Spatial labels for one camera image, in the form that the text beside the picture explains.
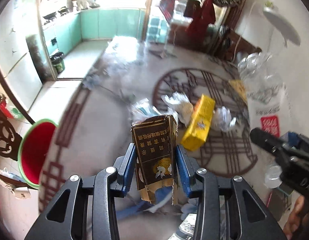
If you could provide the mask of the person's right hand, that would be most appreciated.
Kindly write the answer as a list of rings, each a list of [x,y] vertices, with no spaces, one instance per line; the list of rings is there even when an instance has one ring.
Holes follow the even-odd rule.
[[[300,228],[302,230],[299,231],[301,233],[299,239],[309,239],[309,211],[306,210],[306,199],[304,196],[299,196],[283,228],[287,239],[294,239]]]

